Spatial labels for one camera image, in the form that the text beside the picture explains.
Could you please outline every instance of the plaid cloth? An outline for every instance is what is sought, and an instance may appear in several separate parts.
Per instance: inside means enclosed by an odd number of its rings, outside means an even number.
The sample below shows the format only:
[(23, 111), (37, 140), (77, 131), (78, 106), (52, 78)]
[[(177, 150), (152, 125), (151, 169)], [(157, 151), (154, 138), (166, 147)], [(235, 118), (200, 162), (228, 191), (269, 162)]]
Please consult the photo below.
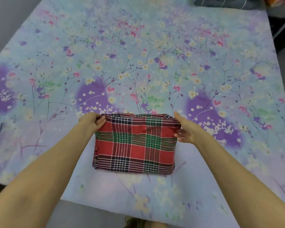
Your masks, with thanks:
[(179, 122), (167, 114), (102, 114), (93, 167), (116, 172), (172, 174)]

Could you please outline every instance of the floral bedsheet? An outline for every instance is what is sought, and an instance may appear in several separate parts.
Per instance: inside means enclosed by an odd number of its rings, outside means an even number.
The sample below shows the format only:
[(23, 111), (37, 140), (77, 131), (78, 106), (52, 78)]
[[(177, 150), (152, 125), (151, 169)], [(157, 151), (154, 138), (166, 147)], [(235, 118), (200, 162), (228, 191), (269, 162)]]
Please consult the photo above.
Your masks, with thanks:
[[(0, 183), (90, 111), (178, 111), (285, 201), (285, 92), (265, 11), (186, 0), (43, 0), (0, 53)], [(92, 168), (62, 199), (182, 227), (237, 227), (211, 172), (177, 144), (173, 175)]]

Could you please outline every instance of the forearm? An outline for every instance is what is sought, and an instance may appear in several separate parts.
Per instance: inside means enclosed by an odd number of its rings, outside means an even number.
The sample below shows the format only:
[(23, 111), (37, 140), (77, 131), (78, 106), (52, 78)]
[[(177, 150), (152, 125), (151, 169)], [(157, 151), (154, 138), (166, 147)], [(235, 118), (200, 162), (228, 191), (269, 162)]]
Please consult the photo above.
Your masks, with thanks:
[(24, 215), (27, 227), (46, 226), (92, 133), (78, 123), (0, 193), (0, 227), (23, 227)]
[(285, 227), (285, 203), (212, 136), (196, 144), (241, 228)]

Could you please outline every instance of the gray floor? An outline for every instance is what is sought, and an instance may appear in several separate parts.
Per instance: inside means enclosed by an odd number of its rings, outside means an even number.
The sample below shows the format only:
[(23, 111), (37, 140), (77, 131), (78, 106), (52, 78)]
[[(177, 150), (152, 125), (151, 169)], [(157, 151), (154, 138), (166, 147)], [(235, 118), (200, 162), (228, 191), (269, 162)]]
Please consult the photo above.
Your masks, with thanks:
[[(0, 51), (40, 1), (0, 0)], [(279, 53), (278, 58), (285, 87), (285, 49)], [(123, 215), (60, 201), (47, 228), (123, 227), (124, 220)]]

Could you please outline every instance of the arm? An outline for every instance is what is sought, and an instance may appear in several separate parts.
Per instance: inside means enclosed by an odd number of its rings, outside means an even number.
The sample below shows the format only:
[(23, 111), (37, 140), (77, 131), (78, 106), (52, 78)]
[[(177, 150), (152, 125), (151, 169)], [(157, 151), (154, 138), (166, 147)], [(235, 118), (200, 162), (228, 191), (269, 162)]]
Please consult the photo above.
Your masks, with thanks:
[(46, 226), (91, 136), (104, 123), (88, 113), (0, 193), (0, 228)]
[(207, 163), (241, 228), (285, 228), (285, 203), (192, 121), (175, 118), (180, 142), (194, 144)]

